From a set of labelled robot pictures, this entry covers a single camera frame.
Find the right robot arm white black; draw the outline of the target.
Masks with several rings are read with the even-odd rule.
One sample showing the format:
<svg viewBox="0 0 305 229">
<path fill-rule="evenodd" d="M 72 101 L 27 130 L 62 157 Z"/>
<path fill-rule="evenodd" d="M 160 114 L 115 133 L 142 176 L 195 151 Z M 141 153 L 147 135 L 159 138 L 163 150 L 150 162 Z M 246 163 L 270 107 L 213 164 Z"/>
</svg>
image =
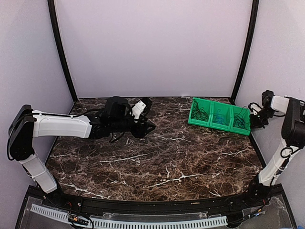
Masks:
<svg viewBox="0 0 305 229">
<path fill-rule="evenodd" d="M 262 93 L 262 106 L 250 103 L 250 128 L 264 128 L 276 113 L 284 117 L 281 142 L 272 159 L 250 182 L 243 203 L 248 207 L 269 201 L 272 186 L 294 156 L 305 147 L 305 102 L 293 97 L 277 96 L 273 91 Z"/>
</svg>

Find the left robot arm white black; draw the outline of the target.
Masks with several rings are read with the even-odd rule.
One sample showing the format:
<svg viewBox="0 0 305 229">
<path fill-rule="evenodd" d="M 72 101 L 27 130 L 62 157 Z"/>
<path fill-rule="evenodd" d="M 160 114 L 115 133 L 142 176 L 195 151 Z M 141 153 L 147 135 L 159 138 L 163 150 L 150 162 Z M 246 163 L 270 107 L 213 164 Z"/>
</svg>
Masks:
<svg viewBox="0 0 305 229">
<path fill-rule="evenodd" d="M 83 139 L 101 139 L 114 133 L 129 132 L 141 139 L 156 126 L 148 121 L 152 106 L 149 98 L 130 105 L 128 100 L 114 96 L 106 100 L 102 109 L 91 109 L 82 114 L 54 114 L 33 110 L 23 105 L 8 130 L 7 157 L 18 161 L 36 181 L 49 201 L 57 208 L 67 204 L 67 197 L 55 177 L 41 162 L 33 148 L 33 139 L 44 136 L 68 136 Z"/>
</svg>

